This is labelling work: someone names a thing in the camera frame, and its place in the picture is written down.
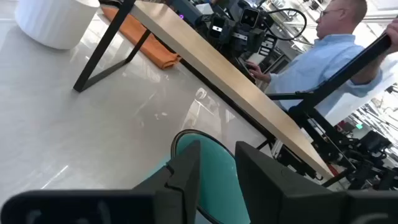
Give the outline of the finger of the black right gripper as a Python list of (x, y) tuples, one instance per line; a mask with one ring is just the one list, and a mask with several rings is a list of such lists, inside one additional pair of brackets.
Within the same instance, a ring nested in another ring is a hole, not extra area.
[(211, 18), (211, 24), (208, 29), (208, 36), (212, 39), (226, 39), (226, 29), (224, 25), (226, 24), (226, 19), (220, 16), (213, 16)]
[(233, 49), (238, 52), (248, 51), (248, 37), (249, 32), (244, 30), (234, 31), (233, 34)]

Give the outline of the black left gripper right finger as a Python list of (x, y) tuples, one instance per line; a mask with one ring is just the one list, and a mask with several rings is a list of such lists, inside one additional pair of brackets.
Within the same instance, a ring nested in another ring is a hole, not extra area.
[(235, 149), (251, 224), (340, 224), (343, 196), (314, 183), (246, 142)]

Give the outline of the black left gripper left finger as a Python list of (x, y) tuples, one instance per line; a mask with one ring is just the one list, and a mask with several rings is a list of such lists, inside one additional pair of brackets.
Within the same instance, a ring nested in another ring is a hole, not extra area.
[(200, 188), (201, 144), (196, 140), (133, 188), (142, 197), (134, 224), (194, 224)]

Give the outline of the tall teal cup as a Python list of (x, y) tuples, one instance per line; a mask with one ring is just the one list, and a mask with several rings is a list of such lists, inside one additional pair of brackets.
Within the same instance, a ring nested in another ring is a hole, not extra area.
[(194, 141), (201, 146), (201, 186), (195, 224), (250, 224), (234, 155), (219, 140), (203, 131), (185, 129), (174, 137), (170, 156), (180, 154)]

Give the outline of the person's hand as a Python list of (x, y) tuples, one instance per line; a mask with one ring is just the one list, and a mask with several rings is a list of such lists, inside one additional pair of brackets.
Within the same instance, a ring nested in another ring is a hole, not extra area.
[(394, 19), (387, 25), (385, 33), (391, 39), (391, 46), (387, 50), (387, 54), (398, 52), (398, 18)]
[(256, 65), (255, 63), (252, 63), (250, 61), (245, 61), (246, 68), (248, 69), (249, 73), (254, 77), (259, 80), (264, 79), (264, 74), (262, 73), (260, 67)]

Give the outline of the person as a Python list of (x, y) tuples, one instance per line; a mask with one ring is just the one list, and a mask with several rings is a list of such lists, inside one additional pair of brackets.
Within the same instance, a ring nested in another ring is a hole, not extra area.
[[(307, 52), (295, 57), (282, 73), (263, 73), (266, 93), (294, 93), (312, 90), (331, 78), (357, 56), (363, 47), (353, 32), (368, 10), (366, 0), (331, 0), (317, 19), (317, 39)], [(387, 51), (353, 75), (321, 103), (317, 111), (327, 115), (345, 94), (365, 97), (382, 80), (381, 63)]]

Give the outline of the orange folded cloth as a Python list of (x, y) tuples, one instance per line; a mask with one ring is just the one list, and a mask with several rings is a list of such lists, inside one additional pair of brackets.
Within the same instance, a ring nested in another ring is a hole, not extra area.
[[(130, 14), (127, 15), (119, 28), (123, 36), (134, 45), (138, 43), (146, 30), (147, 29)], [(162, 70), (173, 67), (182, 59), (179, 54), (172, 53), (162, 45), (160, 41), (155, 38), (154, 34), (148, 36), (141, 46), (140, 51)]]

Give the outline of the white ceramic mug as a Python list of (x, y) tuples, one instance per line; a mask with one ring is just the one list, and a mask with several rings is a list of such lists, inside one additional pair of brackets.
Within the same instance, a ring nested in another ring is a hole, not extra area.
[(99, 7), (99, 0), (18, 0), (15, 20), (38, 43), (70, 50), (79, 44)]

